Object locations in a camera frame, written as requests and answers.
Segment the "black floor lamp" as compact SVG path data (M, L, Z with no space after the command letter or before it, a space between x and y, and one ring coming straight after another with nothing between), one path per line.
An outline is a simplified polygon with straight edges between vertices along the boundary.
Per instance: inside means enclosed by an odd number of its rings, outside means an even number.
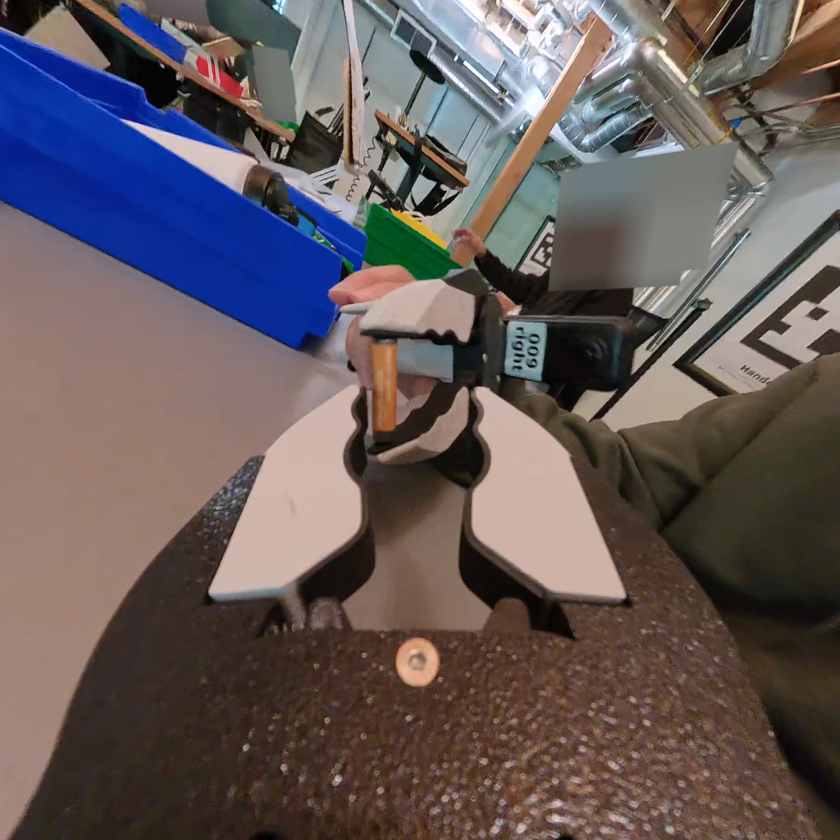
M398 124L405 130L408 130L410 127L411 112L425 81L430 80L433 84L438 86L442 86L446 83L443 71L428 57L428 55L424 54L423 51L415 47L411 47L409 49L409 56L415 68L418 69L420 76L416 81L415 87L404 109L402 110L401 115L397 119Z

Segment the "red bin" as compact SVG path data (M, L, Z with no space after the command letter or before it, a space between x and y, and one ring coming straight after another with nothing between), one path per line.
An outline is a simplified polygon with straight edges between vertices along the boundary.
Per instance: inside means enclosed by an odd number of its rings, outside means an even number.
M218 90L224 91L228 96L237 100L243 97L242 86L236 79L228 75L223 66L213 56L190 50L185 56L185 62L188 67L193 68Z

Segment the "framed black white poster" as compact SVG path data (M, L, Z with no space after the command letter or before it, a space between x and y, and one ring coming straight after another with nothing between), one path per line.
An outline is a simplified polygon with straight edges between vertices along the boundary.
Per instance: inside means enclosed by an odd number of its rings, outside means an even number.
M674 367L714 396L758 392L839 351L839 211L684 352Z

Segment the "black frame standing desk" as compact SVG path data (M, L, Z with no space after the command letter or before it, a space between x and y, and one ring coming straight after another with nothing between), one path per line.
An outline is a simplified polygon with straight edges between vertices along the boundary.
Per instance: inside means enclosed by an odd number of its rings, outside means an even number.
M378 131L374 137L382 150L377 169L369 170L369 189L365 199L381 198L384 209L413 210L424 217L440 214L467 188L467 164L451 154L434 138L420 131L409 131L381 111L374 112ZM397 188L386 182L383 171L392 155L406 164L406 172ZM413 197L420 178L433 184L422 200Z

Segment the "green plastic bin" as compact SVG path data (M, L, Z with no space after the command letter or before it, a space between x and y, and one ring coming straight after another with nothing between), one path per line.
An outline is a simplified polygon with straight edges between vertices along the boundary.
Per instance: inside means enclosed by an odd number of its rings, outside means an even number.
M364 199L356 220L366 235L364 263L369 266L400 266L416 280L443 278L461 269L446 248L434 244L380 204Z

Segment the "white bottle black cap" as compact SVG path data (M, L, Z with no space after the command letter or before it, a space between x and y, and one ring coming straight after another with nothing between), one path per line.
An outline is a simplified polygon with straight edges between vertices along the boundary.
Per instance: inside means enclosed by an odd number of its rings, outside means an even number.
M138 122L123 122L235 193L265 208L291 226L299 226L298 209L291 200L282 175L252 156Z

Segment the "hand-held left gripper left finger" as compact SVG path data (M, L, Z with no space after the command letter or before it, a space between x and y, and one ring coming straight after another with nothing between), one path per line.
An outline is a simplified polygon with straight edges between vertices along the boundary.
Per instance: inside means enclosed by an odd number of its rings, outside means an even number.
M267 449L208 596L299 595L345 602L372 577L373 530L362 478L364 390L348 386Z

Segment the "small blue bin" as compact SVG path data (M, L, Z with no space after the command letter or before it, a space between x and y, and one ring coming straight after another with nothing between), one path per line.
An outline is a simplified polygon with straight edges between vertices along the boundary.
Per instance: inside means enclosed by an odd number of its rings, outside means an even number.
M172 37L150 18L143 16L132 6L121 3L118 8L121 23L139 36L146 44L173 60L178 65L184 65L187 47L178 39Z

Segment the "orange black battery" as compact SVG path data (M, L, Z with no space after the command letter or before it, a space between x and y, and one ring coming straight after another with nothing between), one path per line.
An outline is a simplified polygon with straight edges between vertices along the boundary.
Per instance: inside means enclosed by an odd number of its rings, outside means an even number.
M373 436L375 440L387 440L397 427L397 340L374 338L371 364Z

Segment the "wooden post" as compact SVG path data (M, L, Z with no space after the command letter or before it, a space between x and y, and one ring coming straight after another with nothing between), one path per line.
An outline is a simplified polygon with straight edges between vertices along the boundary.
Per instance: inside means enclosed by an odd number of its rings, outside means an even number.
M469 230L479 238L486 237L491 231L552 129L570 105L584 79L604 57L612 41L612 30L596 14L589 14L584 21L583 36L569 62L470 221Z

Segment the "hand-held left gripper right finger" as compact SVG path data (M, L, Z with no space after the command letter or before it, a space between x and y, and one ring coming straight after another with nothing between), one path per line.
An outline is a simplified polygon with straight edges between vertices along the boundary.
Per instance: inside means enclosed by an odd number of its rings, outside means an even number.
M622 605L627 592L571 455L486 387L472 392L482 459L467 489L459 573L489 607L524 602L533 622L566 603Z

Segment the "blue plastic bin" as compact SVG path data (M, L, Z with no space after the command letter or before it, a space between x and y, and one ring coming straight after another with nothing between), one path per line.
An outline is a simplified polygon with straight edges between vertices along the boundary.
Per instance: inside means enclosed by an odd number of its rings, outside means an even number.
M299 226L123 120L236 151L142 87L2 29L2 202L297 349L366 235L292 186Z

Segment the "black office chair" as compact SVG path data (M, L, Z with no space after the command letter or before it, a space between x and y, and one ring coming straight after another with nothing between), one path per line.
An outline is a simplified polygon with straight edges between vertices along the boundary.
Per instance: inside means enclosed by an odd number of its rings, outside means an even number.
M312 174L337 165L343 148L343 131L330 131L310 111L306 111L283 162L291 168Z

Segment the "yellow plastic bin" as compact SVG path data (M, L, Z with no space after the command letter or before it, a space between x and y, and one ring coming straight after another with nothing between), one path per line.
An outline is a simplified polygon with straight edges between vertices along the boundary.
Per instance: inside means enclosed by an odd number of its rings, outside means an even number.
M443 250L447 249L447 242L426 224L426 218L424 215L414 211L397 211L395 209L391 210L391 213L405 226L408 226L414 232L421 235L435 246Z

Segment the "silver ventilation ducts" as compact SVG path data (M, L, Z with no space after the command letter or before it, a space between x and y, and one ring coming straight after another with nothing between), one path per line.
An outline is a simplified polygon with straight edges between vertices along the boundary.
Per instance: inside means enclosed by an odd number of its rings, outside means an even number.
M709 96L763 78L787 54L799 59L802 44L824 29L838 46L838 2L824 2L803 24L804 2L754 2L748 43L712 60L703 54L689 69L672 52L677 34L649 3L585 5L613 39L555 125L563 137L590 154L654 117L686 148L732 143L736 194L744 203L763 196L773 175L740 138L732 138Z

